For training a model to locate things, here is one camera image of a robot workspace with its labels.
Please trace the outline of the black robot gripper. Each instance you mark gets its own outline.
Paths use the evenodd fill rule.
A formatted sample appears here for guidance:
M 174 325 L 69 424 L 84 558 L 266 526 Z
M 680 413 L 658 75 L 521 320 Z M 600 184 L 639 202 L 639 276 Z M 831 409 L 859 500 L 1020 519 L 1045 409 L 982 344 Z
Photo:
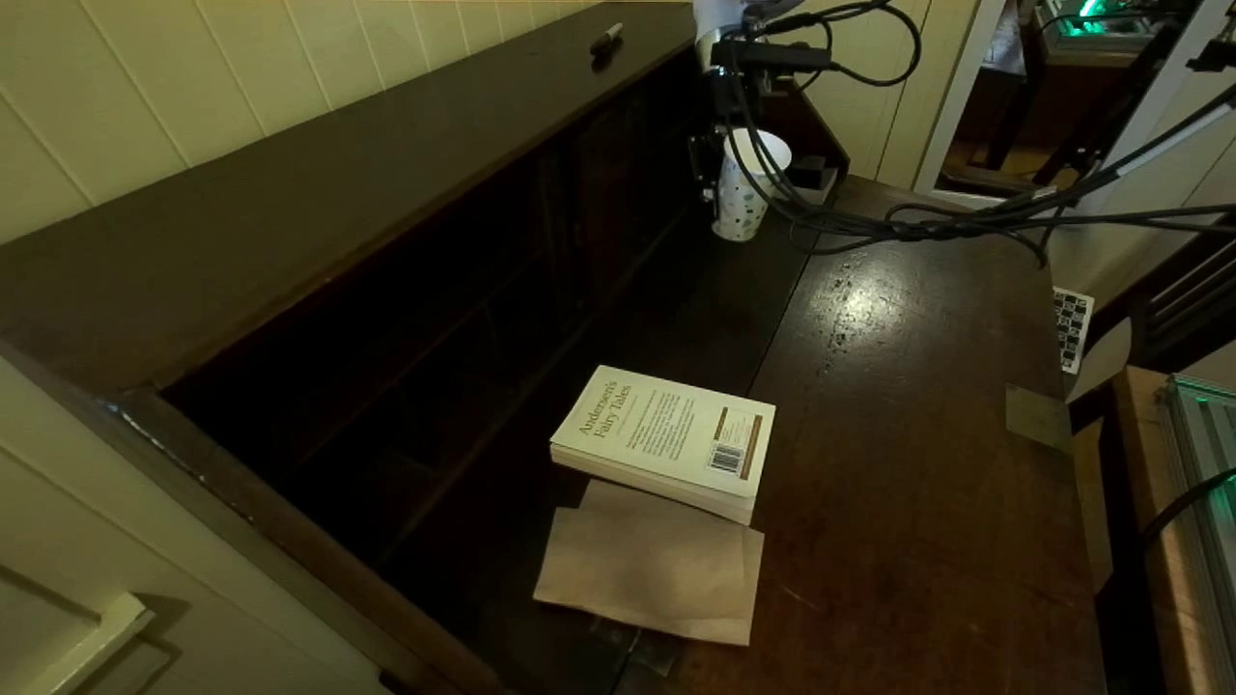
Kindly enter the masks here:
M 808 43 L 760 43 L 710 32 L 700 43 L 705 81 L 723 127 L 764 127 L 779 102 L 799 97 L 831 57 Z

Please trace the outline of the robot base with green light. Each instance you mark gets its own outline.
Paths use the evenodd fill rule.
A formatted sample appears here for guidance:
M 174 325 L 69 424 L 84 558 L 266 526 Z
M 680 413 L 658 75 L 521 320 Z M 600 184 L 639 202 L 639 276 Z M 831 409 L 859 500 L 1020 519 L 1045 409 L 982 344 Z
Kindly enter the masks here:
M 1236 398 L 1175 378 L 1177 532 L 1186 665 L 1194 695 L 1236 695 Z

